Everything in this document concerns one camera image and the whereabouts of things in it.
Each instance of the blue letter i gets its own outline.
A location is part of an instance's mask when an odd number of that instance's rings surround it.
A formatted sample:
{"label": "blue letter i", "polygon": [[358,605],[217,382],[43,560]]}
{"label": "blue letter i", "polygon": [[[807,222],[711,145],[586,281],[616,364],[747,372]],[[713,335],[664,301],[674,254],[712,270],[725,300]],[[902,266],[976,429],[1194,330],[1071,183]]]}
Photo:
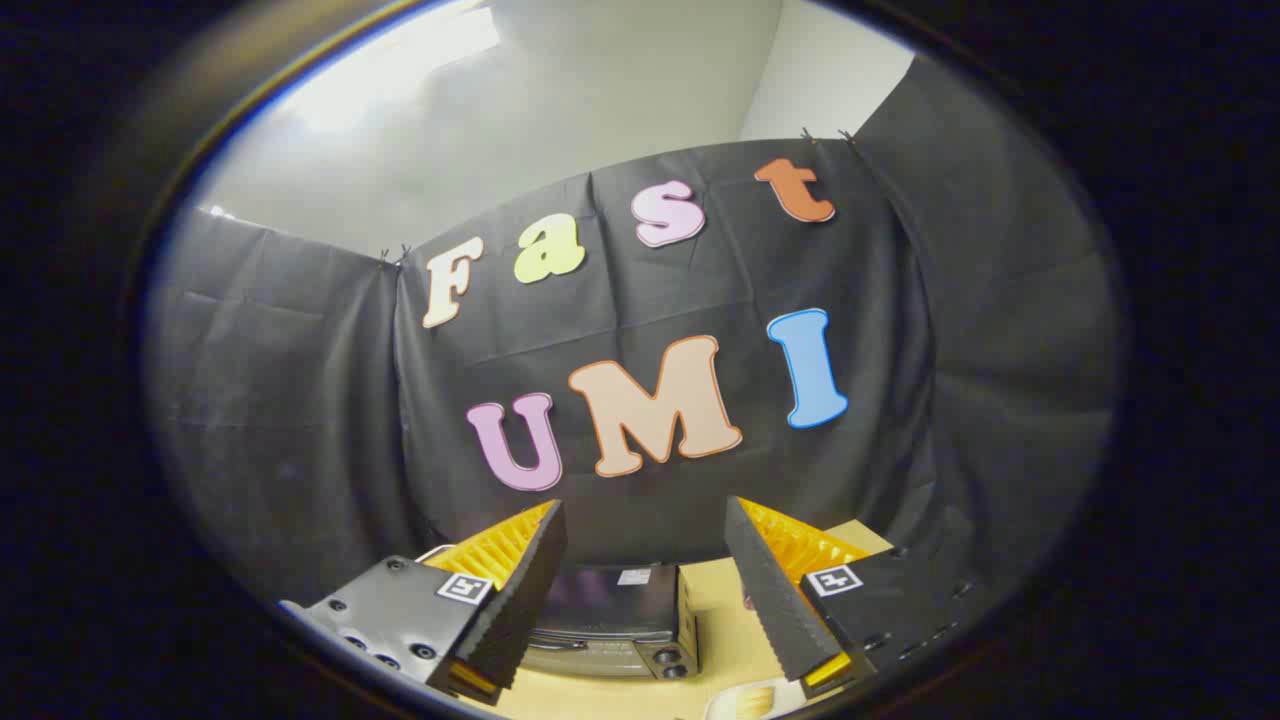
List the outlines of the blue letter i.
{"label": "blue letter i", "polygon": [[768,324],[769,340],[782,346],[791,370],[796,406],[787,415],[792,428],[812,428],[838,418],[849,409],[849,398],[836,392],[827,355],[827,311],[812,307],[788,313]]}

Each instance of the purple letter u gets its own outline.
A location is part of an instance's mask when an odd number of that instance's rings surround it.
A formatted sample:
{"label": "purple letter u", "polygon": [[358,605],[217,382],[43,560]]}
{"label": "purple letter u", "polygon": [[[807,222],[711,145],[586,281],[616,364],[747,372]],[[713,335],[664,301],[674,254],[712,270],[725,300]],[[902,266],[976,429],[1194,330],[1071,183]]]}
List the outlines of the purple letter u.
{"label": "purple letter u", "polygon": [[562,471],[559,448],[556,447],[556,436],[552,434],[552,424],[547,418],[547,411],[552,407],[552,396],[534,392],[517,397],[511,406],[524,415],[525,423],[529,424],[529,434],[532,436],[534,450],[538,451],[538,465],[534,468],[521,468],[512,460],[507,436],[502,433],[502,418],[506,415],[502,405],[497,402],[476,405],[467,410],[467,421],[480,436],[484,459],[502,484],[522,491],[547,489],[559,482]]}

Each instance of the black fabric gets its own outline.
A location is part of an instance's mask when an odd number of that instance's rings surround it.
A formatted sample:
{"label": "black fabric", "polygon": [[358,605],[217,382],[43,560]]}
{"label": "black fabric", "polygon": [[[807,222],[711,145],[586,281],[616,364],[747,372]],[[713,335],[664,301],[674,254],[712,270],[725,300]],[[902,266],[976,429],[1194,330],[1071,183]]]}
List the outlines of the black fabric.
{"label": "black fabric", "polygon": [[1007,587],[1062,538],[1114,423],[1126,328],[1106,232],[1047,147],[927,59],[855,141],[906,227],[934,332],[936,475],[872,527],[927,552],[963,527],[955,570]]}
{"label": "black fabric", "polygon": [[[836,217],[801,223],[753,174],[812,168]],[[640,190],[680,179],[705,210],[691,240],[635,237]],[[521,231],[570,213],[581,266],[515,278]],[[424,329],[426,261],[479,236],[458,315]],[[957,580],[1011,580],[1061,537],[1105,447],[1123,328],[1102,228],[1034,138],[915,60],[855,142],[777,140],[666,152],[495,204],[402,268],[195,214],[155,290],[152,397],[179,495],[232,566],[307,603],[390,553],[462,539],[561,498],[577,562],[726,555],[737,495],[818,527],[858,518]],[[849,410],[795,429],[778,315],[822,307]],[[573,370],[620,363],[646,391],[664,350],[710,334],[742,442],[602,478]],[[561,482],[502,484],[466,411],[550,395]],[[680,430],[676,430],[676,442]],[[632,442],[632,447],[639,448]]]}
{"label": "black fabric", "polygon": [[[835,202],[832,220],[797,222],[753,178],[776,158],[817,173],[810,188]],[[691,240],[650,249],[635,236],[631,200],[671,179],[692,187],[707,222]],[[575,217],[586,259],[524,284],[513,274],[517,237],[552,213]],[[485,251],[471,264],[458,315],[424,329],[426,261],[475,236]],[[786,357],[765,325],[808,307],[829,313],[827,343],[850,410],[794,429]],[[919,269],[892,206],[844,141],[696,147],[568,178],[415,249],[396,314],[410,487],[452,538],[517,512],[534,495],[564,501],[571,561],[705,560],[727,555],[726,496],[824,527],[855,516],[883,525],[911,484],[905,478],[927,466],[931,333]],[[666,464],[645,455],[636,473],[596,475],[600,448],[570,373],[614,360],[653,392],[667,346],[695,334],[719,345],[716,375],[742,442],[700,459],[673,451]],[[559,483],[540,493],[502,484],[465,418],[481,402],[503,404],[512,455],[531,465],[530,433],[511,410],[530,392],[553,398],[564,465]]]}
{"label": "black fabric", "polygon": [[172,486],[251,591],[310,605],[429,542],[406,502],[398,268],[225,217],[174,228],[148,299]]}

